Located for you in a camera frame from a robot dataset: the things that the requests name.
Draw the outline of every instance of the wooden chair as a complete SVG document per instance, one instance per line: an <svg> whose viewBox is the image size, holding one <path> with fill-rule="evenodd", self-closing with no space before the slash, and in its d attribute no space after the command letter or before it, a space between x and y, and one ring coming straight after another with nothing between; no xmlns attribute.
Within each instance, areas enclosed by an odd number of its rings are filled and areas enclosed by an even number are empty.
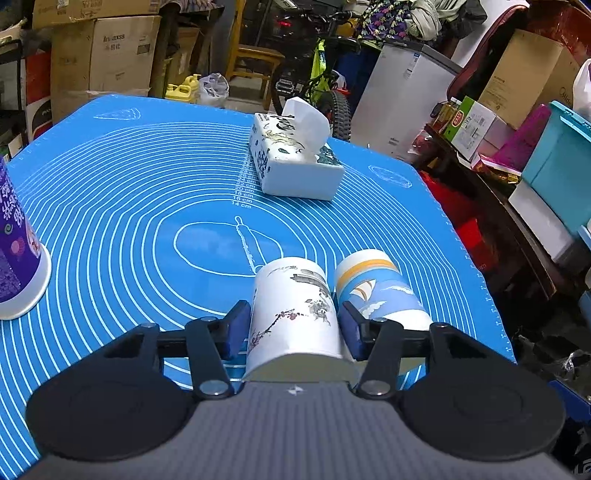
<svg viewBox="0 0 591 480"><path fill-rule="evenodd" d="M273 72L285 57L281 52L272 50L271 48L239 44L240 30L242 28L242 14L244 12L245 3L246 0L236 0L236 16L234 17L232 32L230 34L230 58L226 70L226 80L229 82L232 77L261 79L261 98L264 98L263 107L265 110L269 110L269 107L271 106L271 86L269 85L269 88L267 88L267 83L271 80ZM271 65L271 74L265 75L263 73L237 70L236 62L238 59L256 59L265 61Z"/></svg>

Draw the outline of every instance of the blue paper cup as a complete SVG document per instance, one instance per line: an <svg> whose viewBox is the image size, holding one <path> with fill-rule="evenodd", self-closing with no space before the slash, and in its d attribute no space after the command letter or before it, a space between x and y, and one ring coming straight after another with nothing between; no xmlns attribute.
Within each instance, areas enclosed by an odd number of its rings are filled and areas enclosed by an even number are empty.
<svg viewBox="0 0 591 480"><path fill-rule="evenodd" d="M381 250L361 250L336 269L338 304L349 300L367 319L386 318L407 330L428 330L431 317L396 264Z"/></svg>

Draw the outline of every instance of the white plastic bag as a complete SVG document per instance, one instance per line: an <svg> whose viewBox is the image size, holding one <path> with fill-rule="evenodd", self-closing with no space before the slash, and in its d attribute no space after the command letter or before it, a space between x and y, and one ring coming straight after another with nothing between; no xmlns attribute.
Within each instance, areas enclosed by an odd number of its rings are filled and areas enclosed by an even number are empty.
<svg viewBox="0 0 591 480"><path fill-rule="evenodd" d="M591 59L583 63L574 80L573 110L591 122Z"/></svg>
<svg viewBox="0 0 591 480"><path fill-rule="evenodd" d="M228 81L221 73L212 73L199 79L199 97L197 103L200 105L223 107L230 91Z"/></svg>

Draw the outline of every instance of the teal plastic box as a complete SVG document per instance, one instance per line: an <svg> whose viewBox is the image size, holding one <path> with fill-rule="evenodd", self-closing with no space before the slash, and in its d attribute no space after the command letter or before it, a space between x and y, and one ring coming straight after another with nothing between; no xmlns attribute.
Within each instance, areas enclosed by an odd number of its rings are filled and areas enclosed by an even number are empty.
<svg viewBox="0 0 591 480"><path fill-rule="evenodd" d="M591 124L556 101L522 178L575 238L591 219Z"/></svg>

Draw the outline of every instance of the metal screw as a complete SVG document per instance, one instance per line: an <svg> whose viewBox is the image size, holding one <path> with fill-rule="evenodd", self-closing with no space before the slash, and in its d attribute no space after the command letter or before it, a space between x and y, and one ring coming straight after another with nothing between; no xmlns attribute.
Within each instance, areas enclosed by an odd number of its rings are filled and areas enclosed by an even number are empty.
<svg viewBox="0 0 591 480"><path fill-rule="evenodd" d="M367 380L361 385L361 390L367 393L367 395L379 397L390 391L390 385L381 380Z"/></svg>
<svg viewBox="0 0 591 480"><path fill-rule="evenodd" d="M206 380L199 385L199 390L201 390L201 392L206 395L211 395L212 397L223 395L228 391L228 388L230 388L228 384L221 380Z"/></svg>

